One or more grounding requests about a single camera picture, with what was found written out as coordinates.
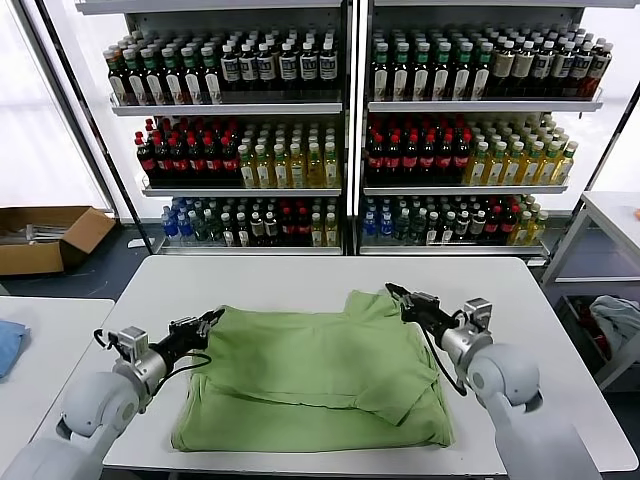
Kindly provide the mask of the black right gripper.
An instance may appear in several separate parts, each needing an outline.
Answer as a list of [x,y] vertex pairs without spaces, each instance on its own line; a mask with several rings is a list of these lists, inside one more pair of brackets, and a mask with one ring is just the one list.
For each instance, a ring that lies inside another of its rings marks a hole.
[[417,323],[428,333],[442,333],[453,328],[453,318],[438,306],[440,300],[424,292],[410,292],[405,287],[386,283],[396,315],[405,323]]

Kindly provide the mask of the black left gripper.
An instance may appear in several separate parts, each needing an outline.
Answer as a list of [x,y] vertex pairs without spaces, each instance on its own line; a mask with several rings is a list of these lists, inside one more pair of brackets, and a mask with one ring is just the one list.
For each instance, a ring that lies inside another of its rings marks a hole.
[[210,330],[224,315],[225,308],[218,308],[200,316],[187,316],[169,323],[167,349],[169,351],[204,350]]

